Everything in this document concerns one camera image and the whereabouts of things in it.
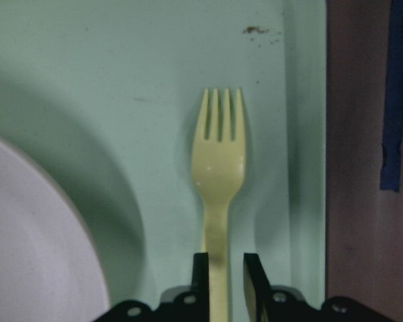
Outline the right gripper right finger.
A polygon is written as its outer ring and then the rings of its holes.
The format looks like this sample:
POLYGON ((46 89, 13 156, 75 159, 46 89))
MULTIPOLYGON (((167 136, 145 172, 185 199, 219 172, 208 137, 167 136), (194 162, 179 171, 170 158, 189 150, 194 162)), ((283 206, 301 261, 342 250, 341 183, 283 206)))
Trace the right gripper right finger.
POLYGON ((271 294, 271 289, 259 255, 245 253, 243 267, 244 298, 249 321, 268 321, 266 300, 271 294))

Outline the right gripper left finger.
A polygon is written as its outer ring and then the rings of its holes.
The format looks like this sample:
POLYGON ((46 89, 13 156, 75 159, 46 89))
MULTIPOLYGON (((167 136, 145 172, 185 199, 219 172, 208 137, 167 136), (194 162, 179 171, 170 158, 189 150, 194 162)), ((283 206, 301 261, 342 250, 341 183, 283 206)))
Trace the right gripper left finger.
POLYGON ((210 320, 209 300, 209 258, 208 253, 196 253, 193 255, 193 271, 191 291, 195 296, 195 320, 210 320))

